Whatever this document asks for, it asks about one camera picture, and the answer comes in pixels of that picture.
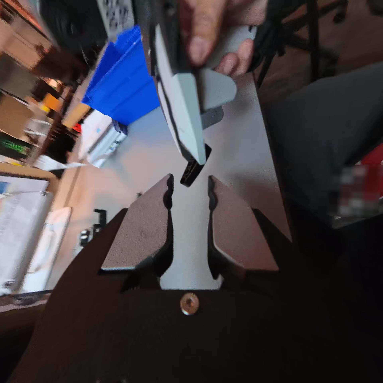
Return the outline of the white lego instruction booklet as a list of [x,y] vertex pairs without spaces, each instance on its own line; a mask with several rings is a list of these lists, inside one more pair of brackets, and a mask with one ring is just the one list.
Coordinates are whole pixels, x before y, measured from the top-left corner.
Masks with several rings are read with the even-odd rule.
[[101,168],[127,138],[127,130],[116,129],[111,117],[93,110],[81,125],[78,159]]

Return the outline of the person's right hand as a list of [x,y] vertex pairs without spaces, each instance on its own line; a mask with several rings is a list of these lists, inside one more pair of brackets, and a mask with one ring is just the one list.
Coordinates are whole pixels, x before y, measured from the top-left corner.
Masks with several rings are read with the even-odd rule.
[[[267,0],[185,0],[179,1],[179,26],[191,65],[206,64],[218,43],[224,26],[262,24]],[[215,70],[236,78],[245,74],[251,64],[253,42],[244,40],[237,51],[225,54]]]

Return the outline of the black office chair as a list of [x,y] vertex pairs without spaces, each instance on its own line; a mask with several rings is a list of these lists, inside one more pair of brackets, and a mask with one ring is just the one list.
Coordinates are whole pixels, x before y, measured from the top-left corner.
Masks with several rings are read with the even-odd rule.
[[319,8],[315,0],[269,1],[266,18],[257,27],[254,52],[249,72],[262,69],[256,81],[260,88],[275,55],[285,55],[286,47],[303,50],[311,59],[311,81],[333,76],[338,56],[319,44],[319,19],[336,10],[333,22],[344,21],[348,8],[347,0],[332,1]]

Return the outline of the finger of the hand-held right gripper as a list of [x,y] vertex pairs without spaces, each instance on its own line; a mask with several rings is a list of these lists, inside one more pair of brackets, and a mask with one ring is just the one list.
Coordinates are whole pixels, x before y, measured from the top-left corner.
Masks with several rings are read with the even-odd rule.
[[162,84],[169,98],[176,122],[201,126],[200,116],[212,108],[231,102],[237,93],[235,81],[210,68],[202,68],[195,75],[189,68],[176,73],[177,63],[171,66],[170,47],[160,25],[155,27],[157,87]]
[[193,128],[188,121],[184,123],[176,122],[169,98],[162,84],[158,84],[157,88],[161,108],[178,152],[185,160],[195,160],[198,165],[205,165],[209,154],[205,147],[204,130],[223,119],[223,108],[212,108],[202,113],[200,116],[201,126]]

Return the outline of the black lego beam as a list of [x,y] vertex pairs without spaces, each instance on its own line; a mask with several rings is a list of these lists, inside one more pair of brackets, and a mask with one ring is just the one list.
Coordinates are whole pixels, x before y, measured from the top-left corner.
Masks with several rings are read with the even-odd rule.
[[201,173],[203,167],[207,164],[212,149],[206,143],[204,144],[204,148],[206,154],[206,163],[200,165],[197,160],[189,152],[187,152],[185,148],[181,146],[181,155],[188,162],[180,179],[180,183],[185,187],[190,187],[194,183],[194,181]]

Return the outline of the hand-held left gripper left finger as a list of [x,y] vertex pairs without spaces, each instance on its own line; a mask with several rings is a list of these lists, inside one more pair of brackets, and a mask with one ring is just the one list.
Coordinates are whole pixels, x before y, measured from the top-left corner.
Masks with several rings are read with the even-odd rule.
[[173,261],[171,216],[174,177],[165,175],[127,209],[102,271],[138,271],[150,267],[161,277]]

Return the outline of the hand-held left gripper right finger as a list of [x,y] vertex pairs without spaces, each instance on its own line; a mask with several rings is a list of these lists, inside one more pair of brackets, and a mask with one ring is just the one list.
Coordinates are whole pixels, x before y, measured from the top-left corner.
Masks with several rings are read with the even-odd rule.
[[208,177],[208,266],[213,279],[279,272],[250,205],[213,175]]

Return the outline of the blue plastic bin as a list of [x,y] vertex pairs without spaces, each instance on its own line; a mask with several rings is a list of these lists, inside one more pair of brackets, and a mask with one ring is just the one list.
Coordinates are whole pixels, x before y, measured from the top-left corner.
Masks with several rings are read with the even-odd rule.
[[108,43],[81,102],[126,126],[160,106],[138,25]]

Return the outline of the red labelled black device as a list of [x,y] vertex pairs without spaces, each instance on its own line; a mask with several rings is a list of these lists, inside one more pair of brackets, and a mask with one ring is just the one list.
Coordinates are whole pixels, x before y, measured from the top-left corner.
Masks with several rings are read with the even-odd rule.
[[368,153],[362,160],[362,165],[382,165],[383,164],[383,147],[376,147]]

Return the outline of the person's grey pants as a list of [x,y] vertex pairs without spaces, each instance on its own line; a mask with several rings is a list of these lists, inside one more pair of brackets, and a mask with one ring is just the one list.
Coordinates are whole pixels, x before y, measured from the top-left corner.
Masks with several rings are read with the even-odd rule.
[[382,143],[382,110],[382,62],[318,80],[265,104],[285,197],[327,223],[337,176]]

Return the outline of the grey red lego vehicle model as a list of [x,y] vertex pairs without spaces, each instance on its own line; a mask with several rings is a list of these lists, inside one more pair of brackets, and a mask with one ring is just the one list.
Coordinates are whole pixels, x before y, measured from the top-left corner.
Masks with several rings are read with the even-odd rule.
[[84,248],[94,237],[96,237],[107,224],[107,211],[104,209],[94,209],[98,215],[96,223],[91,227],[83,229],[79,234],[79,247]]

